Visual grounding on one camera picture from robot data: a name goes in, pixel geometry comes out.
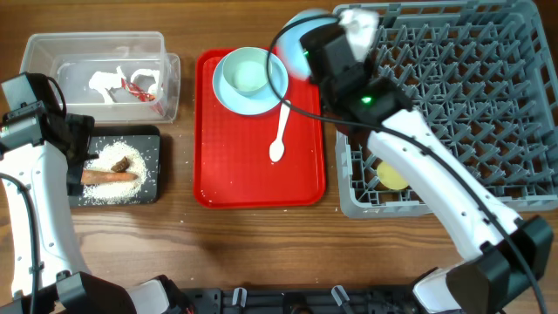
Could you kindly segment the white rice pile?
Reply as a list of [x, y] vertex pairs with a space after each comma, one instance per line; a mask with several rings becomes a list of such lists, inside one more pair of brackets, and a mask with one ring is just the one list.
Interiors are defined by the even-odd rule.
[[135, 174], [137, 178], [128, 182], [85, 185], [79, 200], [86, 205], [111, 205], [123, 204], [135, 198], [142, 190], [148, 176], [146, 162], [141, 152], [123, 140], [115, 140], [111, 144], [103, 145], [98, 155], [97, 159], [86, 162], [85, 170], [115, 173], [112, 169], [119, 162], [126, 160], [128, 166], [123, 173]]

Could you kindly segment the small blue bowl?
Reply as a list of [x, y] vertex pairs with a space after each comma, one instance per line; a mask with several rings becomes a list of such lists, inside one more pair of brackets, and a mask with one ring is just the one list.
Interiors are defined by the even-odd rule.
[[310, 67], [303, 53], [300, 38], [326, 24], [338, 24], [338, 18], [325, 10], [304, 10], [292, 17], [283, 27], [284, 33], [277, 39], [277, 50], [289, 74], [300, 80], [310, 78]]

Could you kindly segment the carrot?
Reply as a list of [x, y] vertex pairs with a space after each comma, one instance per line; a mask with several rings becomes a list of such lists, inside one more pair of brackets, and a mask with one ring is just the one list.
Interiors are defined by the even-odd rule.
[[113, 173], [96, 170], [84, 170], [81, 176], [83, 185], [99, 185], [114, 182], [129, 182], [138, 179], [138, 175], [133, 173]]

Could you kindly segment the brown food scrap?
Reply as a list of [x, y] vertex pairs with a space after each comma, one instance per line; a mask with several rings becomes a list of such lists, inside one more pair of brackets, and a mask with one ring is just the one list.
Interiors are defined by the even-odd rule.
[[130, 167], [130, 161], [123, 157], [120, 161], [117, 161], [112, 167], [111, 170], [114, 173], [124, 173]]

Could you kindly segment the red snack wrapper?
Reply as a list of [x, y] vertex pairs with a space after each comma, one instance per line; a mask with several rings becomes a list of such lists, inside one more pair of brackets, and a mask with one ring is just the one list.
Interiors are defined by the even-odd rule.
[[[124, 78], [121, 79], [122, 88], [125, 89], [127, 92], [132, 94], [136, 99], [140, 100], [141, 102], [151, 102], [155, 101], [157, 97], [150, 93], [146, 92], [141, 89], [138, 85], [125, 80]], [[163, 115], [163, 108], [159, 102], [156, 102], [154, 105], [151, 105], [151, 109], [158, 113], [159, 115]]]

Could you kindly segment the green bowl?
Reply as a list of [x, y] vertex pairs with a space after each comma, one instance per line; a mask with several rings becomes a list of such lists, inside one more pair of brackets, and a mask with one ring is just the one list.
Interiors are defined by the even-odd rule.
[[223, 78], [239, 94], [252, 96], [268, 85], [267, 52], [261, 48], [242, 47], [230, 52], [223, 61]]

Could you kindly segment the light blue plate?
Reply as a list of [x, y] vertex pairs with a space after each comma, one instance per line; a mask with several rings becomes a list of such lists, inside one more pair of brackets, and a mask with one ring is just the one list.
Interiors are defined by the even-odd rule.
[[[289, 87], [287, 69], [275, 54], [271, 54], [270, 62], [273, 86], [281, 96], [285, 96]], [[250, 96], [244, 96], [236, 92], [224, 78], [224, 63], [225, 58], [222, 58], [214, 70], [213, 90], [215, 97], [229, 111], [246, 116], [258, 115], [270, 111], [279, 104], [279, 98], [272, 92], [269, 85], [266, 85], [262, 91]]]

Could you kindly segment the yellow cup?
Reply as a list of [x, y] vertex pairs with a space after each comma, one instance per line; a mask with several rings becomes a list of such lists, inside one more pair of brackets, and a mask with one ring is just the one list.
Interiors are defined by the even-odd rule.
[[377, 167], [380, 183], [392, 190], [403, 190], [409, 186], [406, 179], [389, 163], [381, 161]]

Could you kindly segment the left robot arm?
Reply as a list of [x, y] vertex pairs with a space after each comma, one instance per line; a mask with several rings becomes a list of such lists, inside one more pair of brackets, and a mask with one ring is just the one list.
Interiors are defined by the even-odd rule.
[[3, 313], [166, 313], [165, 280], [130, 289], [91, 275], [73, 226], [69, 195], [82, 188], [94, 119], [69, 114], [58, 83], [23, 72], [1, 84], [1, 182], [14, 241], [12, 300]]

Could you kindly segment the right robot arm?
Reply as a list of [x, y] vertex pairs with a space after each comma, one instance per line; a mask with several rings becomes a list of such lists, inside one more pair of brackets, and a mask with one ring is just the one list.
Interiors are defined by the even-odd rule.
[[301, 36], [310, 76], [337, 123], [365, 133], [367, 148], [389, 162], [436, 215], [461, 255], [413, 286], [425, 311], [498, 313], [527, 289], [541, 294], [554, 239], [540, 216], [523, 219], [493, 196], [438, 140], [393, 81], [374, 77], [354, 54], [348, 31], [325, 24]]

